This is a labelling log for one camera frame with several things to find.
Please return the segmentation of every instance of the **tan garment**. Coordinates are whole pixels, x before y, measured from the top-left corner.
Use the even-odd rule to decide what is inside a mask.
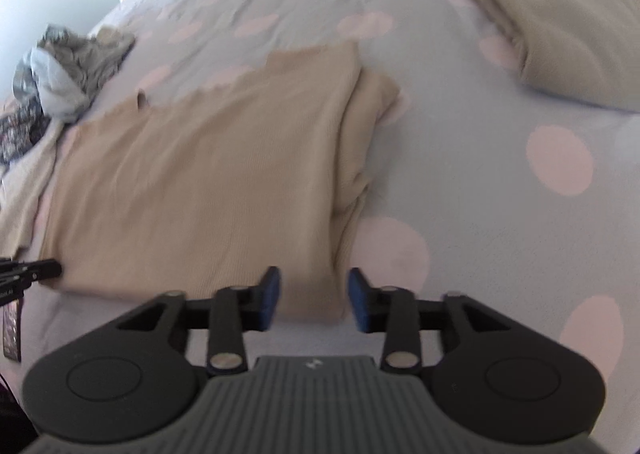
[[[640,0],[477,0],[524,84],[640,112]]]
[[[209,297],[277,265],[279,312],[336,318],[367,148],[397,94],[347,42],[271,53],[174,106],[132,98],[80,127],[41,257],[62,262],[63,289],[136,298]]]

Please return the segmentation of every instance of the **bed sheet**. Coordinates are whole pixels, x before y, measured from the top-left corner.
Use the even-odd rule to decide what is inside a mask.
[[[383,116],[352,264],[378,285],[421,297],[462,291],[585,354],[607,381],[594,438],[613,453],[640,445],[640,117],[521,86],[510,46],[470,0],[126,0],[104,24],[137,43],[87,119],[137,88],[170,103],[223,86],[271,50],[360,41],[364,65],[402,87]],[[58,163],[74,129],[61,141]],[[37,256],[54,178],[42,196]],[[43,354],[134,303],[30,289],[17,388]],[[278,320],[248,333],[262,354],[369,354],[382,337]],[[426,363],[439,357],[424,333]],[[195,333],[188,356],[204,361]]]

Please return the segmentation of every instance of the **folded blanket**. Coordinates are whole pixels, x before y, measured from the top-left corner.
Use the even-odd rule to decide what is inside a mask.
[[[277,265],[281,311],[340,316],[367,149],[397,94],[347,42],[271,53],[227,88],[164,108],[131,98],[78,126],[41,250],[65,267],[54,285],[201,298]]]
[[[640,0],[477,0],[509,37],[520,79],[640,112]]]
[[[50,26],[38,47],[18,63],[14,95],[20,106],[7,117],[31,113],[20,118],[24,127],[46,120],[46,131],[34,142],[23,139],[23,147],[7,147],[12,163],[0,183],[0,257],[15,257],[31,243],[38,199],[53,172],[56,144],[65,123],[75,122],[91,105],[104,82],[118,71],[133,42],[133,35],[112,28],[103,28],[97,37],[88,39]],[[0,141],[15,143],[11,138]]]

